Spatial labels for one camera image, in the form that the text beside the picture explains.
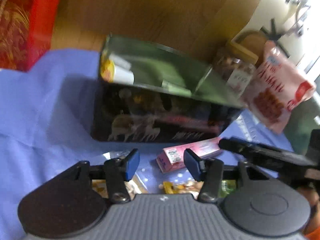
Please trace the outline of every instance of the blue tablecloth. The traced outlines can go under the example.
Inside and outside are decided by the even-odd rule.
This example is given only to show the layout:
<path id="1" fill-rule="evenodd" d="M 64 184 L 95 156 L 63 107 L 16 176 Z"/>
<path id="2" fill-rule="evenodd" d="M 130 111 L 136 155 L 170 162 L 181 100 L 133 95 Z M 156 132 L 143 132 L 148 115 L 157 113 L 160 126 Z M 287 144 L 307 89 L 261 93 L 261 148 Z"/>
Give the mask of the blue tablecloth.
<path id="1" fill-rule="evenodd" d="M 138 173 L 148 189 L 156 191 L 158 183 L 166 180 L 155 157 L 173 144 L 102 143 L 90 137 L 97 66 L 97 52 L 65 49 L 46 53 L 29 73 L 0 71 L 1 240 L 24 236 L 17 217 L 21 198 L 79 160 L 138 148 Z M 256 124 L 248 111 L 221 136 L 251 137 L 292 150 L 284 135 Z M 229 152 L 219 158 L 230 165 L 237 162 Z M 168 176 L 189 177 L 185 171 L 181 177 L 181 172 Z"/>

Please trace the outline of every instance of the orange clothing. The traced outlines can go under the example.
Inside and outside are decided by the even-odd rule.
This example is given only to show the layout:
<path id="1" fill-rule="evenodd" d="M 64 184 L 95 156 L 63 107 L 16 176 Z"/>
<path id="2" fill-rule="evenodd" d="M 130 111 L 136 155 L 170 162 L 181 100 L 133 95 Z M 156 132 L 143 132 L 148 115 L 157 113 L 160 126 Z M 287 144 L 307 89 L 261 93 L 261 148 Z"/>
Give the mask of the orange clothing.
<path id="1" fill-rule="evenodd" d="M 315 231 L 310 234 L 305 235 L 309 240 L 320 240 L 320 227 L 318 227 Z"/>

